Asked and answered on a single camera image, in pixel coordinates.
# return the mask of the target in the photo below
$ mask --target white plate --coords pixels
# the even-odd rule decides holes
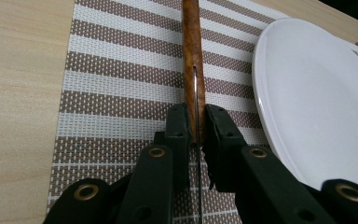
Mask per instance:
[[[301,182],[358,184],[358,57],[322,28],[273,22],[254,55],[255,99],[274,153]]]

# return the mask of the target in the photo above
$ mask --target placemat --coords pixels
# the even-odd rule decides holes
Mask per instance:
[[[48,210],[79,179],[113,183],[131,172],[154,132],[164,131],[167,109],[183,102],[181,7],[180,0],[76,0]],[[227,109],[248,144],[268,147],[252,52],[262,30],[287,16],[246,0],[200,0],[200,16],[207,104]],[[174,196],[174,223],[200,217],[191,153],[190,189]],[[208,190],[201,167],[204,223],[240,223],[234,195]]]

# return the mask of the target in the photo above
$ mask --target wooden table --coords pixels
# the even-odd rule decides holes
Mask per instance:
[[[352,43],[358,21],[316,0],[255,0]],[[41,223],[74,0],[0,0],[0,223]]]

